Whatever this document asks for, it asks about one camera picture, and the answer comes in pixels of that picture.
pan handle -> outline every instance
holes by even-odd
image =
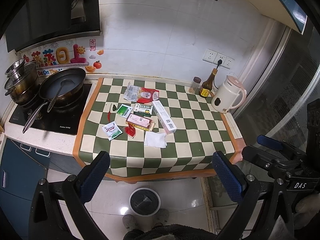
[[[4,94],[5,96],[10,95],[10,93],[15,90],[16,88],[9,88],[8,91]]]
[[[45,106],[48,103],[48,101],[44,102],[42,105],[40,105],[33,113],[32,115],[29,117],[29,119],[27,120],[26,124],[23,127],[22,133],[25,133],[30,126],[33,124],[33,122],[35,121],[35,119],[37,118],[37,115],[39,114],[41,108],[43,106]]]

green packet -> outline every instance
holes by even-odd
[[[102,126],[102,129],[108,135],[109,141],[116,138],[118,135],[122,134],[122,131],[114,121]]]
[[[121,115],[124,118],[127,118],[131,113],[133,107],[121,104],[119,109],[117,110],[117,114]]]

white box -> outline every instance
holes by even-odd
[[[163,105],[159,100],[152,101],[153,111],[155,111],[162,127],[166,134],[174,133],[177,127],[174,125],[172,119],[168,115],[167,111],[164,109]]]

cabinet door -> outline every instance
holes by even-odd
[[[0,190],[0,206],[20,237],[28,237],[31,201],[11,195]]]
[[[2,154],[0,175],[0,189],[32,200],[38,181],[47,177],[47,168],[36,163],[12,140],[7,139]]]
[[[23,144],[14,140],[11,140],[19,147],[24,153],[34,158],[37,162],[41,163],[44,167],[48,168],[50,163],[50,152],[34,148],[30,145]]]

pink handle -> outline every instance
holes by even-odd
[[[240,103],[237,104],[236,106],[230,107],[229,109],[235,109],[235,108],[241,106],[244,103],[245,99],[247,98],[247,90],[241,89],[241,92],[242,92],[242,98],[241,98]]]

